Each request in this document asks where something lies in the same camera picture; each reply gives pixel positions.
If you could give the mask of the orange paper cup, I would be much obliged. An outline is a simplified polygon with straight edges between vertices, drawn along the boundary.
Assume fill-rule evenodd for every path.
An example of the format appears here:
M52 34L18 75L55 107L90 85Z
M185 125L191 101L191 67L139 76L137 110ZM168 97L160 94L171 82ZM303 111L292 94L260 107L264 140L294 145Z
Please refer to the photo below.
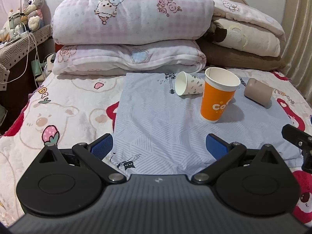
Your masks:
M216 123L240 84L238 76L229 70L218 67L207 68L200 107L201 116L211 123Z

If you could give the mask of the pink beige cylindrical cup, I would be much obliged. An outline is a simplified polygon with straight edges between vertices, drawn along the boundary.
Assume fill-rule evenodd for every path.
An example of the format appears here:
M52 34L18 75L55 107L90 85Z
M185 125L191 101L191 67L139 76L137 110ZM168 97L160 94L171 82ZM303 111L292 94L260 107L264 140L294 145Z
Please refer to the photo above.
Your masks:
M244 90L246 98L249 98L264 107L269 106L272 93L273 89L270 86L254 78L248 80Z

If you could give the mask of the white floral paper cup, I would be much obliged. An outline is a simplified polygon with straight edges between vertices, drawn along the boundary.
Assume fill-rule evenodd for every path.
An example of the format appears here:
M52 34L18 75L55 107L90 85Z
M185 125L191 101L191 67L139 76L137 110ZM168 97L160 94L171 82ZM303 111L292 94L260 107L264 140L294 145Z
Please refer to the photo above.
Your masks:
M202 94L205 81L184 71L179 72L175 79L175 92L178 96Z

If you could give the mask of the cartoon bear bed sheet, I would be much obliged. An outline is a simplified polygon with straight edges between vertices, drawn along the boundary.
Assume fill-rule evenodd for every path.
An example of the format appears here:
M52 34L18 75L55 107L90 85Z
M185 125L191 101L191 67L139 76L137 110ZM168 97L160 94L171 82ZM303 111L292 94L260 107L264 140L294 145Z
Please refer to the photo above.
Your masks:
M254 78L273 89L275 99L300 130L311 133L311 108L287 78L278 72L234 69L245 86ZM163 74L174 81L175 74ZM93 77L50 74L30 98L13 126L1 137L1 222L13 224L23 210L16 196L22 174L47 143L70 148L114 133L116 111L125 76ZM301 166L291 171L301 187L295 216L311 225L311 175Z

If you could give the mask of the grey blue patterned cloth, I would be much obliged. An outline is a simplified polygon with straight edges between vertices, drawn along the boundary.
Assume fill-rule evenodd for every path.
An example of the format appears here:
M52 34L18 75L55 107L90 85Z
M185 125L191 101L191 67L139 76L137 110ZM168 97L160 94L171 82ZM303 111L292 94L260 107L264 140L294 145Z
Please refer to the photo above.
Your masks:
M212 133L247 148L269 143L289 167L302 165L300 149L282 137L290 119L275 99L262 107L247 99L240 85L220 120L210 123L200 114L202 96L172 94L173 85L163 74L125 76L105 163L125 175L192 176L215 161L205 145Z

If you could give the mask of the cream brown folded blanket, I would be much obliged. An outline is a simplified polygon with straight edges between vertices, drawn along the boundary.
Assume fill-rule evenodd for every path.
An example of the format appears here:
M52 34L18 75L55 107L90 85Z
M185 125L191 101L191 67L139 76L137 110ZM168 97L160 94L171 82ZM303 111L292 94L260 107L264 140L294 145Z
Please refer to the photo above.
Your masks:
M250 23L216 17L196 40L209 65L272 71L286 66L280 57L280 40Z

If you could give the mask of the beige pleated curtain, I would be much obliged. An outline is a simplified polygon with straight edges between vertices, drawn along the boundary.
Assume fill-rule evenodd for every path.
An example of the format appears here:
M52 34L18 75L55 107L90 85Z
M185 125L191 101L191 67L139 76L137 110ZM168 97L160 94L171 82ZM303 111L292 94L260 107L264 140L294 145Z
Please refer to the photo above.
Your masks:
M282 26L284 74L311 103L311 0L286 0Z

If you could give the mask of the patterned bedside table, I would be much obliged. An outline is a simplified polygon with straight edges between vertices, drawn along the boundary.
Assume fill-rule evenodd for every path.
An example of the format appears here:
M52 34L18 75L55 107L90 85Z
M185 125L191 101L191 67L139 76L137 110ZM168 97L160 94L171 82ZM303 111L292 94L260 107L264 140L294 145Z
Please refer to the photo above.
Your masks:
M1 91L6 91L10 70L51 36L51 25L48 24L35 32L21 34L18 40L1 48Z

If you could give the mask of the pink checked folded quilt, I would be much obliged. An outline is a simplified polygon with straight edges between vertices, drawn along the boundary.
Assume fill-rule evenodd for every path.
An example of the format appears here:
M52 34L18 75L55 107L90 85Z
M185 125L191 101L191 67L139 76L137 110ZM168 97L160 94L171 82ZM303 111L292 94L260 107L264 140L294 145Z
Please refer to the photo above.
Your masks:
M274 18L231 0L64 0L51 21L61 49L57 75L198 72L207 64L196 40L213 17L250 23L285 39Z

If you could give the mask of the grey bunny plush toy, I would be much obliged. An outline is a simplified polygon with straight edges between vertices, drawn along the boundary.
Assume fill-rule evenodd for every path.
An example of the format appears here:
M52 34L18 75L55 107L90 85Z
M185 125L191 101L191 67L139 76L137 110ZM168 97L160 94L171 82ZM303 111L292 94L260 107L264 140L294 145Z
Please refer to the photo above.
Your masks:
M22 13L27 16L27 25L30 31L37 31L44 26L43 8L44 0L24 0Z

